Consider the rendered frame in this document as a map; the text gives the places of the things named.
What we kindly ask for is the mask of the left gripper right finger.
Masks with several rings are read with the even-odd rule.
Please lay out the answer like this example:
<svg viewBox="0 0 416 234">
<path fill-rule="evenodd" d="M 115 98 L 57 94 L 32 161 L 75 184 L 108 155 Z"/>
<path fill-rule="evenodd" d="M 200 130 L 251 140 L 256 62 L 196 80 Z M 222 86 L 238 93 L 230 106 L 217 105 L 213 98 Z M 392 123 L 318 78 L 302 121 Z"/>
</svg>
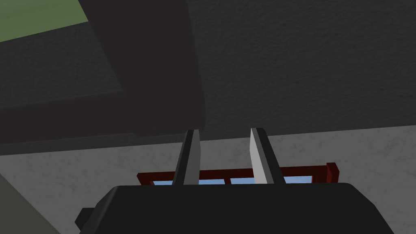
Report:
<svg viewBox="0 0 416 234">
<path fill-rule="evenodd" d="M 256 184 L 286 184 L 269 137 L 263 128 L 250 129 L 249 153 Z"/>
</svg>

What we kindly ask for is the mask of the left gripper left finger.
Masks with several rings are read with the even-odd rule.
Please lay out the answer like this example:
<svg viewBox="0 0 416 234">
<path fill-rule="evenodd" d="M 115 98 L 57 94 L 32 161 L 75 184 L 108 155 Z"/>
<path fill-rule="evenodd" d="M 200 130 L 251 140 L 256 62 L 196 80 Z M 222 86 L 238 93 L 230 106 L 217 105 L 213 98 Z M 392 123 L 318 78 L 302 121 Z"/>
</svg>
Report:
<svg viewBox="0 0 416 234">
<path fill-rule="evenodd" d="M 198 185 L 201 159 L 199 130 L 188 130 L 182 143 L 173 185 Z"/>
</svg>

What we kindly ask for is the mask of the red framed window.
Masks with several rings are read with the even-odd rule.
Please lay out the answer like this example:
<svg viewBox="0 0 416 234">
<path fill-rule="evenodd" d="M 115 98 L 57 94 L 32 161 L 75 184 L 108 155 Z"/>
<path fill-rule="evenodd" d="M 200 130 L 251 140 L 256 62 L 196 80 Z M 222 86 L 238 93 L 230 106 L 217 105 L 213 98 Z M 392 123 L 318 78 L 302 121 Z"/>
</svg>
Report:
<svg viewBox="0 0 416 234">
<path fill-rule="evenodd" d="M 337 183 L 340 174 L 340 170 L 334 162 L 326 165 L 281 167 L 280 169 L 284 177 L 311 176 L 312 183 Z M 137 173 L 137 179 L 141 185 L 154 185 L 155 181 L 172 181 L 174 175 L 174 171 Z M 199 171 L 199 179 L 201 180 L 223 180 L 226 184 L 231 184 L 231 179 L 253 177 L 251 168 Z"/>
</svg>

